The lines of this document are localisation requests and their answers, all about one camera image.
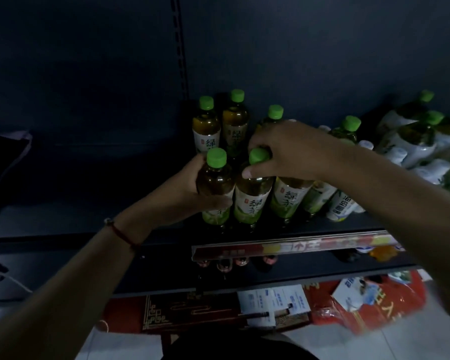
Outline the person's left hand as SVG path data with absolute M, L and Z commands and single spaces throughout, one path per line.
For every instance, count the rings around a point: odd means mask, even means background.
M 205 156 L 198 154 L 147 196 L 108 219 L 106 226 L 130 246 L 138 246 L 153 230 L 201 213 L 200 197 L 223 197 L 198 193 L 196 180 L 204 164 Z

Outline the green cap tea bottle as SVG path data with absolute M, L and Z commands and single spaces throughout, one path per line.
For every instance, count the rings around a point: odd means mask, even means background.
M 233 199 L 235 178 L 224 149 L 215 147 L 207 151 L 206 162 L 197 176 L 197 189 L 202 195 Z M 203 211 L 202 218 L 205 223 L 224 230 L 230 216 L 230 208 Z
M 274 176 L 245 179 L 245 168 L 270 160 L 268 148 L 257 147 L 249 152 L 248 160 L 241 164 L 235 179 L 233 215 L 239 226 L 253 231 L 260 219 L 265 203 L 275 182 Z

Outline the person's right forearm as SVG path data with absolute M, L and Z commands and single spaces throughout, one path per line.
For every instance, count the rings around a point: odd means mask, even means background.
M 450 298 L 450 193 L 370 150 L 324 141 L 320 177 L 376 218 Z

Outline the group of green tea bottles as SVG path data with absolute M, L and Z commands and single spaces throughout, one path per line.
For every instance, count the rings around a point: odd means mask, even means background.
M 212 148 L 222 148 L 227 153 L 227 162 L 230 166 L 245 154 L 250 114 L 244 100 L 243 90 L 232 90 L 229 101 L 219 117 L 213 97 L 199 98 L 198 115 L 192 119 L 192 132 L 198 153 L 206 155 Z M 270 191 L 272 192 L 270 208 L 284 223 L 288 223 L 311 185 L 292 187 L 285 181 L 285 178 L 275 179 Z

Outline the row of dark cap bottles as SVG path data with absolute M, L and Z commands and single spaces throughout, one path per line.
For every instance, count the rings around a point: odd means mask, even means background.
M 215 267 L 219 272 L 227 274 L 234 268 L 244 268 L 253 265 L 259 272 L 267 273 L 278 262 L 278 255 L 263 255 L 254 257 L 236 257 L 232 259 L 198 260 L 195 264 L 199 268 Z

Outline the red shelf price strip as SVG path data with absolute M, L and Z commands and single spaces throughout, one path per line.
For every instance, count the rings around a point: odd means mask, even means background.
M 297 236 L 280 239 L 194 245 L 191 247 L 191 260 L 194 262 L 203 262 L 240 257 L 312 253 L 396 244 L 398 244 L 398 241 L 384 230 Z

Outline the red box gold pattern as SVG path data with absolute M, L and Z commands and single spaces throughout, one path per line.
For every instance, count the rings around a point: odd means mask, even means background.
M 301 315 L 279 317 L 277 326 L 270 330 L 288 331 L 306 326 L 310 322 L 310 314 L 311 311 Z M 248 328 L 247 318 L 240 311 L 237 292 L 224 294 L 188 292 L 146 297 L 141 328 L 143 333 L 176 333 L 212 324 Z

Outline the white blue leaflet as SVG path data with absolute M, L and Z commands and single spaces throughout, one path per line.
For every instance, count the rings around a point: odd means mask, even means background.
M 237 297 L 241 314 L 246 316 L 246 323 L 252 328 L 275 328 L 279 317 L 311 311 L 300 284 L 239 291 Z

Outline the slotted metal shelf upright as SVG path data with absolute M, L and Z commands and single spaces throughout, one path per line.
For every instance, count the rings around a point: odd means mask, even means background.
M 188 101 L 190 100 L 190 89 L 180 0 L 170 0 L 170 7 L 173 15 L 174 38 L 182 98 L 184 101 Z

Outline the dark metal shelf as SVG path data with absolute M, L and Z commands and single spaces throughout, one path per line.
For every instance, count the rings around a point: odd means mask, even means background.
M 37 290 L 62 268 L 101 228 L 96 213 L 73 207 L 42 204 L 11 206 L 0 212 L 0 264 L 10 278 L 0 282 L 0 303 L 23 300 L 29 290 Z M 351 232 L 382 231 L 368 214 L 353 214 L 342 223 L 333 223 L 322 215 L 304 220 L 301 212 L 286 227 L 280 227 L 264 215 L 256 230 L 229 230 L 215 234 L 207 230 L 200 215 L 185 222 L 154 231 L 136 254 L 130 268 L 114 291 L 115 298 L 166 294 L 198 290 L 232 292 L 307 284 L 324 279 L 342 279 L 354 275 L 375 275 L 417 265 L 406 253 L 386 262 L 362 256 L 354 262 L 339 260 L 333 250 L 279 255 L 269 272 L 253 265 L 221 273 L 216 267 L 200 268 L 192 261 L 192 246 L 212 243 L 248 242 L 302 236 Z

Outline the pile of white sleeve bottles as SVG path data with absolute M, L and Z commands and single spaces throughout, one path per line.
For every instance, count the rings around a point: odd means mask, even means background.
M 428 107 L 434 96 L 431 90 L 422 90 L 413 101 L 384 115 L 376 128 L 381 137 L 376 151 L 384 155 L 393 148 L 403 149 L 403 168 L 425 169 L 433 183 L 444 187 L 450 161 L 439 155 L 450 149 L 450 116 Z

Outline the white blue packet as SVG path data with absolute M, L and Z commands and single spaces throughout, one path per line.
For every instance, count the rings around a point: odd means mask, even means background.
M 355 312 L 364 305 L 373 305 L 379 294 L 379 285 L 363 277 L 343 278 L 331 297 L 345 311 Z

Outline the white bag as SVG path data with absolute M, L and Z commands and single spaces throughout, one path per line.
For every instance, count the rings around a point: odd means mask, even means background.
M 161 360 L 161 337 L 108 333 L 103 322 L 89 333 L 75 360 Z

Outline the red bag gold print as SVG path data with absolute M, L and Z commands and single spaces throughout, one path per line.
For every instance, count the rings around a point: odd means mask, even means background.
M 312 324 L 339 324 L 353 334 L 361 335 L 406 317 L 422 309 L 426 303 L 425 285 L 417 270 L 362 278 L 378 284 L 378 297 L 373 305 L 364 305 L 354 312 L 345 311 L 331 297 L 341 280 L 305 285 Z

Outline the dark folded object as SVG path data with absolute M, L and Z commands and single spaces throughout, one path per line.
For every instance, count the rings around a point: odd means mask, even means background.
M 33 137 L 26 130 L 0 135 L 0 208 L 14 191 L 15 166 L 28 155 Z

